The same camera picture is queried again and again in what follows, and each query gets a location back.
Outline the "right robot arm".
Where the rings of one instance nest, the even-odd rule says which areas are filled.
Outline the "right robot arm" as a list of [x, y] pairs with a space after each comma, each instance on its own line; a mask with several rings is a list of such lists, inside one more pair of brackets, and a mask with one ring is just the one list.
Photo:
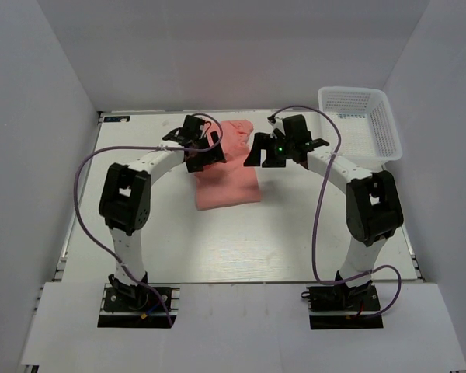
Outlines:
[[358, 166], [339, 153], [339, 146], [313, 138], [301, 114], [279, 118], [271, 115], [271, 132], [254, 135], [246, 167], [283, 168], [287, 161], [322, 176], [322, 186], [332, 184], [346, 197], [349, 248], [334, 280], [315, 280], [324, 286], [339, 286], [336, 303], [351, 310], [363, 301], [363, 291], [379, 269], [375, 263], [384, 244], [404, 217], [393, 175]]

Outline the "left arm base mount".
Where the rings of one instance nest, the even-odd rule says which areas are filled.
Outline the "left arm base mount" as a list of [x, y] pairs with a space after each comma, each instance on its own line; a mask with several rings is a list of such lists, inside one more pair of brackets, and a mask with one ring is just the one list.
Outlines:
[[167, 314], [157, 296], [144, 289], [139, 301], [117, 292], [105, 284], [100, 304], [99, 329], [170, 329]]

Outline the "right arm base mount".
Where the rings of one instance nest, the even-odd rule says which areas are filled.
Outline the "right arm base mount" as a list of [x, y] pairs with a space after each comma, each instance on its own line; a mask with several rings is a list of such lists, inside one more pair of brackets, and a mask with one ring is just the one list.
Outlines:
[[311, 330], [383, 329], [377, 289], [371, 285], [357, 296], [345, 299], [334, 287], [307, 287], [301, 298], [308, 303]]

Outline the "pink t shirt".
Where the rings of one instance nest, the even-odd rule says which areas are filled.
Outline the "pink t shirt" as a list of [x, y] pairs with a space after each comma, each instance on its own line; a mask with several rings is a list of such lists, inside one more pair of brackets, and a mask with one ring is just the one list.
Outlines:
[[253, 123], [225, 120], [221, 127], [224, 132], [221, 147], [226, 162], [214, 163], [194, 174], [195, 201], [199, 211], [261, 201], [256, 171], [244, 166], [250, 152], [248, 141]]

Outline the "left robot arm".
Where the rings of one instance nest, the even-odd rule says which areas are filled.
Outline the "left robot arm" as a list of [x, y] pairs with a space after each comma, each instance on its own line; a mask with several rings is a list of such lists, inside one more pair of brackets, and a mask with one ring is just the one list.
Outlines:
[[214, 163], [225, 163], [223, 137], [222, 126], [212, 117], [187, 115], [183, 125], [166, 134], [156, 148], [133, 162], [113, 163], [108, 168], [99, 214], [110, 230], [117, 256], [110, 284], [130, 309], [139, 310], [148, 303], [141, 230], [151, 214], [153, 184], [182, 164], [189, 173], [197, 173]]

